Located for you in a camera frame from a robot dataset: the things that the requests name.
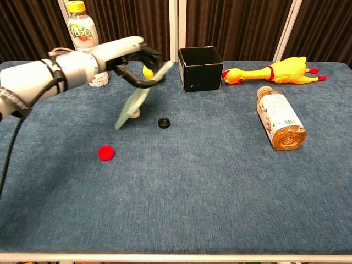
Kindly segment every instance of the white pole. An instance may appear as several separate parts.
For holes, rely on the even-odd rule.
[[[295,24],[298,11],[301,7],[302,0],[293,0],[292,5],[290,8],[290,12],[287,16],[286,24],[284,30],[282,31],[281,38],[279,44],[276,48],[275,55],[274,55],[274,62],[280,61],[282,59],[282,55],[284,54],[287,42],[290,38],[292,28]]]
[[[62,13],[62,16],[64,17],[64,20],[65,20],[65,24],[66,24],[66,27],[67,27],[67,30],[70,34],[70,37],[71,37],[71,40],[72,40],[72,44],[73,46],[75,47],[76,49],[76,45],[75,45],[75,42],[73,41],[72,39],[72,35],[71,35],[71,32],[70,32],[70,28],[68,26],[68,20],[71,16],[70,12],[68,12],[67,10],[67,6],[66,6],[66,2],[68,2],[69,0],[57,0],[57,2],[59,3],[59,6],[60,6],[60,9],[61,9],[61,13]]]
[[[178,48],[186,47],[187,0],[178,2]]]
[[[177,61],[178,52],[178,23],[177,23],[177,0],[169,0],[169,23],[170,23],[170,60]]]

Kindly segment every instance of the white table frame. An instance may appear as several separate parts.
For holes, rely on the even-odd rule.
[[[0,261],[80,262],[352,262],[352,255],[177,255],[0,253]]]

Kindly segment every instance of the white bottle cap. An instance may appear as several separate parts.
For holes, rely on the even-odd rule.
[[[137,109],[136,112],[134,112],[134,114],[130,115],[130,118],[137,118],[141,115],[141,111],[139,110],[139,108]]]
[[[270,87],[270,86],[263,86],[263,87],[260,87],[257,91],[257,97],[259,98],[260,94],[264,91],[273,91],[273,89]]]

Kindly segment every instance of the green plastic lid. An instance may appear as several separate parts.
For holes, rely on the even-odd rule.
[[[173,62],[170,60],[164,64],[163,67],[153,76],[152,80],[158,80],[160,77],[164,76],[164,74],[170,70]],[[139,110],[140,106],[143,104],[144,100],[147,98],[149,94],[150,88],[142,89],[137,88],[137,90],[127,99],[125,106],[123,107],[119,118],[115,123],[115,129],[120,129],[123,124],[129,119],[134,118],[135,113]]]
[[[115,123],[115,129],[120,129],[123,124],[132,116],[135,112],[138,111],[140,106],[143,104],[145,98],[147,98],[149,94],[150,88],[141,89],[137,88],[137,90],[128,98],[123,107],[119,118]]]

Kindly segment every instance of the brown curtain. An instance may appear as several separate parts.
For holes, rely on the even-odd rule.
[[[352,68],[352,1],[304,0],[283,58],[292,56]]]
[[[188,0],[186,46],[224,60],[272,61],[292,0]]]
[[[170,59],[169,1],[85,0],[96,24],[100,43],[138,35]]]
[[[100,43],[139,35],[170,59],[167,0],[85,0]],[[0,0],[0,63],[47,57],[74,48],[57,0]]]
[[[57,0],[0,0],[0,63],[34,61],[74,48]]]

